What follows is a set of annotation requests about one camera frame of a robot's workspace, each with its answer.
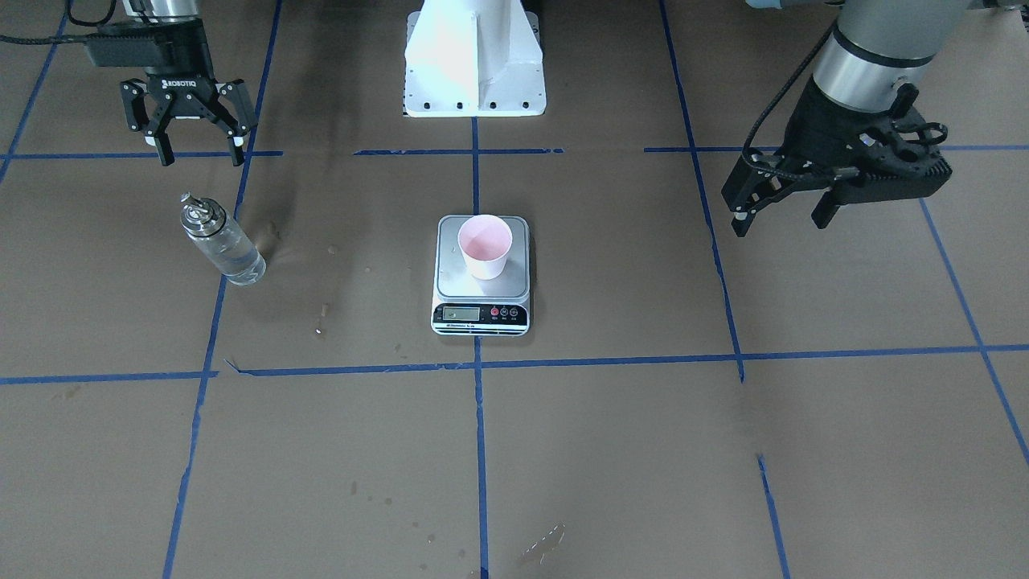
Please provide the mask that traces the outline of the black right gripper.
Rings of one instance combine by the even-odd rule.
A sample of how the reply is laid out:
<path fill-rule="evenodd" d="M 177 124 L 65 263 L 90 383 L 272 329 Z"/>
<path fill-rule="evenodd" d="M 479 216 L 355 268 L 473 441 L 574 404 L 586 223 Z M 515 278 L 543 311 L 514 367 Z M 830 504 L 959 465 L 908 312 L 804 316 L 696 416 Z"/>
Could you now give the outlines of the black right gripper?
<path fill-rule="evenodd" d="M 162 167 L 175 162 L 166 129 L 172 120 L 206 120 L 223 129 L 234 167 L 245 161 L 246 137 L 258 125 L 255 103 L 243 80 L 217 82 L 205 76 L 150 76 L 121 82 L 129 131 L 143 135 L 157 151 Z"/>

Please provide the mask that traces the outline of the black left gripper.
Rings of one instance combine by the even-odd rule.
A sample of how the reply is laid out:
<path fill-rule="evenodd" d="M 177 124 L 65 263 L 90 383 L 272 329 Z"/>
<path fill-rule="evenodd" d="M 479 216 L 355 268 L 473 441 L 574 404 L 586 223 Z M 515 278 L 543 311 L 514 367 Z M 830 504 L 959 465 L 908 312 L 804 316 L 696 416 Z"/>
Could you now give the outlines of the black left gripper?
<path fill-rule="evenodd" d="M 773 155 L 749 147 L 738 158 L 721 195 L 732 210 L 732 231 L 747 236 L 756 214 L 794 191 L 826 188 L 811 212 L 819 230 L 848 204 L 933 195 L 953 174 L 941 153 L 947 129 L 924 120 L 914 107 L 919 91 L 900 82 L 887 92 L 883 111 L 845 109 L 808 81 Z"/>

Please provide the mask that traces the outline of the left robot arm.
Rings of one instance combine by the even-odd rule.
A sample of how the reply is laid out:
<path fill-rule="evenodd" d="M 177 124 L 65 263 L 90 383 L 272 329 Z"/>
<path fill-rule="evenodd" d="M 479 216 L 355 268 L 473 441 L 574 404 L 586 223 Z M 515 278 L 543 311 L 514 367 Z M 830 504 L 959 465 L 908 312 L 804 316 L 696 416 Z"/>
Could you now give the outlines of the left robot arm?
<path fill-rule="evenodd" d="M 732 231 L 746 236 L 768 205 L 820 191 L 811 217 L 839 208 L 923 200 L 953 170 L 949 130 L 916 110 L 919 84 L 967 11 L 1014 1 L 845 1 L 830 28 L 769 102 L 723 186 Z"/>

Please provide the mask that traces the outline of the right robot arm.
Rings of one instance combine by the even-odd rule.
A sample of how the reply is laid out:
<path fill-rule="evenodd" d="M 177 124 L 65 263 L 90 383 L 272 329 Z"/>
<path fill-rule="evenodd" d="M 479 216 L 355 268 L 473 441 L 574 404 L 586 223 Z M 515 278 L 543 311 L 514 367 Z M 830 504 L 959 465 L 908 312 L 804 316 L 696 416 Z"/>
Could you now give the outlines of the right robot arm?
<path fill-rule="evenodd" d="M 125 21 L 99 23 L 85 40 L 92 65 L 140 68 L 144 78 L 119 84 L 129 131 L 143 136 L 163 166 L 175 161 L 173 120 L 209 121 L 227 139 L 235 167 L 245 138 L 258 125 L 245 81 L 216 78 L 199 1 L 125 1 Z"/>

